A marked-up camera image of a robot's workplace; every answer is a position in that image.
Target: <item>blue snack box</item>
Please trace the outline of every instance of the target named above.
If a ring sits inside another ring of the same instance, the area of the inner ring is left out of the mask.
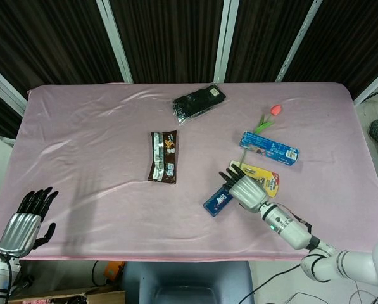
[[[226,188],[221,187],[216,193],[213,194],[204,204],[203,207],[215,217],[232,199],[232,195],[229,194]]]
[[[271,141],[251,132],[244,133],[239,145],[242,148],[254,151],[289,166],[295,163],[300,155],[298,149]]]

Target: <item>dark curtain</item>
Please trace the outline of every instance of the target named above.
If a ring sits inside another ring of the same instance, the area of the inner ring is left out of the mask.
[[[223,0],[111,0],[135,83],[211,82]]]
[[[43,84],[122,81],[95,0],[0,0],[0,73],[25,97]]]
[[[0,136],[16,138],[22,118],[0,98]]]
[[[284,81],[340,82],[356,98],[378,76],[378,1],[324,0]]]
[[[225,82],[274,82],[309,0],[241,0]]]

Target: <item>orange device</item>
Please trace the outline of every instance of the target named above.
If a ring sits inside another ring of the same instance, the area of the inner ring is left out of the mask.
[[[114,282],[122,274],[125,262],[108,262],[103,275]]]

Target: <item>black snack package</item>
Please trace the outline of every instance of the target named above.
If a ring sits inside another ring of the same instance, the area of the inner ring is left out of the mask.
[[[205,89],[179,97],[173,101],[173,110],[179,125],[209,111],[225,99],[225,94],[212,84]]]
[[[149,181],[176,183],[177,131],[151,132],[153,161]]]

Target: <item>white robotic arm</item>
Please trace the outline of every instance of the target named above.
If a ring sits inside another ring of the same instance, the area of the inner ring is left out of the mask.
[[[249,212],[259,212],[265,221],[295,250],[308,249],[301,260],[301,268],[312,280],[327,282],[331,279],[351,279],[378,286],[378,244],[373,253],[337,251],[333,246],[306,231],[305,226],[294,220],[280,206],[268,201],[268,195],[238,166],[227,169],[230,177],[220,172],[239,204]]]

